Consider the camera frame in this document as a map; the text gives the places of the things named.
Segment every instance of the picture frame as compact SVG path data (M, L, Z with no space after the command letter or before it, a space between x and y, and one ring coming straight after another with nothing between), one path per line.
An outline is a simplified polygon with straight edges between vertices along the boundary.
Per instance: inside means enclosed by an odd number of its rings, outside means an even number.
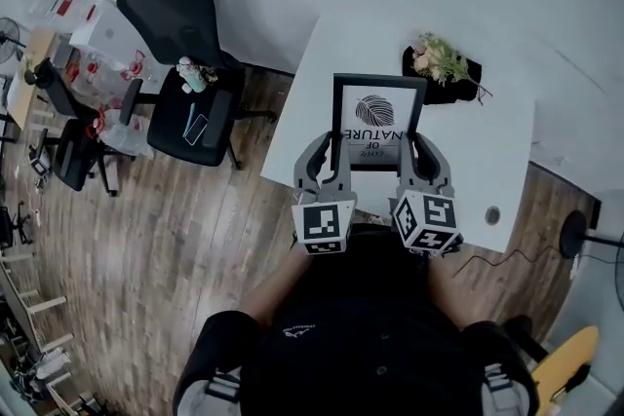
M351 170L396 171L401 137L415 134L426 92L424 78L334 73L331 169L342 136Z

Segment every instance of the person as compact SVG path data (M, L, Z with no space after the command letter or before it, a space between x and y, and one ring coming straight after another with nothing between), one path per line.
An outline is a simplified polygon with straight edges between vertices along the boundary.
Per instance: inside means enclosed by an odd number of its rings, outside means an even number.
M208 318L174 415L209 414L214 396L243 416L535 414L516 348L463 306L441 263L378 225L354 224L344 253L293 245L237 311Z

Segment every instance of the office chair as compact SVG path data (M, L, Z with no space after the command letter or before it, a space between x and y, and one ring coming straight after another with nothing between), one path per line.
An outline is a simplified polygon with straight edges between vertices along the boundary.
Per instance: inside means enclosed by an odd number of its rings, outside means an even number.
M104 190L108 196L117 196L117 190L108 186L104 159L106 156L126 155L87 133L87 128L99 117L99 112L74 97L49 58L42 61L34 72L27 70L24 79L28 85L46 91L57 112L69 117L60 137L48 137L47 129L43 130L35 157L41 156L44 147L55 146L57 150L52 160L52 172L74 191L82 191L87 178L93 178L91 170L97 164Z
M13 218L11 218L8 208L0 207L0 250L13 246L13 231L16 230L19 234L19 241L23 245L32 245L32 240L24 232L24 223L30 218L30 214L25 217L21 216L20 207L22 205L23 202L19 202L18 213Z
M216 167L227 152L236 169L230 135L236 120L277 116L272 111L247 111L240 106L245 87L243 64L222 51L218 42L214 0L117 0L117 7L143 37L154 57L162 64L175 65L181 57L215 69L217 82L203 92L186 94L184 80L173 69L159 95L142 95L140 80L131 83L122 107L130 119L137 103L154 104L147 142L170 156L190 163ZM194 113L191 116L191 105ZM208 119L202 140L188 143L184 131L193 117Z

